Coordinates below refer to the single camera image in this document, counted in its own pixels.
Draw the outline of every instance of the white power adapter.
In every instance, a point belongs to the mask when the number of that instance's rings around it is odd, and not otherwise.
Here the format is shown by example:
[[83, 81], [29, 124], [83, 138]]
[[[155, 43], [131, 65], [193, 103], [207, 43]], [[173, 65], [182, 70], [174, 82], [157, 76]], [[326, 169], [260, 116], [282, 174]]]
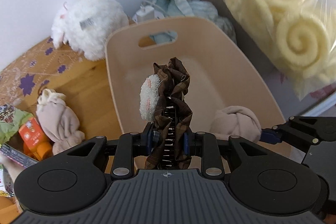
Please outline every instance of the white power adapter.
[[140, 10], [136, 12], [136, 20], [138, 23], [146, 20], [154, 19], [154, 8], [150, 5], [140, 6]]

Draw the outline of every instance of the orange package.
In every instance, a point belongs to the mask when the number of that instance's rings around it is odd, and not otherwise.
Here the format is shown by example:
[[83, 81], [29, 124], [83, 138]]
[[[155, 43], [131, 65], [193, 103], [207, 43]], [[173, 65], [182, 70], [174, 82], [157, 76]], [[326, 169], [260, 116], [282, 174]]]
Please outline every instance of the orange package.
[[50, 140], [35, 118], [32, 117], [25, 122], [20, 127], [19, 134], [25, 146], [37, 160], [44, 160], [53, 155], [53, 147], [50, 144]]

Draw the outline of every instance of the bag of yellow rolls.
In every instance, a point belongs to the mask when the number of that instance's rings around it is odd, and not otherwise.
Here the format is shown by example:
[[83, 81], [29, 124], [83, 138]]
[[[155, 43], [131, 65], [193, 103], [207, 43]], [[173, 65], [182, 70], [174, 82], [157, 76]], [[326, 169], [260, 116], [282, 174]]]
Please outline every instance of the bag of yellow rolls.
[[336, 0], [224, 0], [299, 99], [336, 81]]

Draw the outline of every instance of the basket handle hole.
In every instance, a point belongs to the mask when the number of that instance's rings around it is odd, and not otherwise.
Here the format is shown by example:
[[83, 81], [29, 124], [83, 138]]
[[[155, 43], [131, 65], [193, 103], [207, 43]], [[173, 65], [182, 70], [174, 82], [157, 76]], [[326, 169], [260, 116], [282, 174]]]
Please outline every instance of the basket handle hole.
[[138, 45], [140, 48], [147, 48], [153, 45], [174, 43], [176, 40], [177, 33], [175, 31], [168, 30], [142, 37], [140, 38]]

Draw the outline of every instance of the brown plaid scrunchie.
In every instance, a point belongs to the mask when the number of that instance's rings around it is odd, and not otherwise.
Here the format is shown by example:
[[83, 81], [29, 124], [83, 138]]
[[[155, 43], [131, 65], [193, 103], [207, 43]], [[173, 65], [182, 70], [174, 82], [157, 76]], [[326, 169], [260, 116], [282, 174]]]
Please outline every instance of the brown plaid scrunchie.
[[156, 130], [160, 132], [160, 138], [152, 154], [147, 158], [145, 168], [157, 168], [163, 157], [165, 140], [171, 123], [171, 119], [164, 116], [164, 110], [167, 105], [166, 98], [171, 97], [171, 101], [176, 105], [177, 116], [179, 117], [175, 126], [174, 143], [174, 158], [177, 166], [173, 166], [173, 168], [187, 169], [190, 165], [191, 157], [184, 154], [183, 134], [190, 125], [193, 112], [186, 102], [182, 100], [182, 94], [186, 95], [188, 93], [190, 75], [182, 65], [182, 62], [176, 57], [170, 59], [168, 66], [160, 66], [154, 63], [154, 72], [159, 76], [161, 82], [159, 86], [159, 100], [154, 112], [154, 125]]

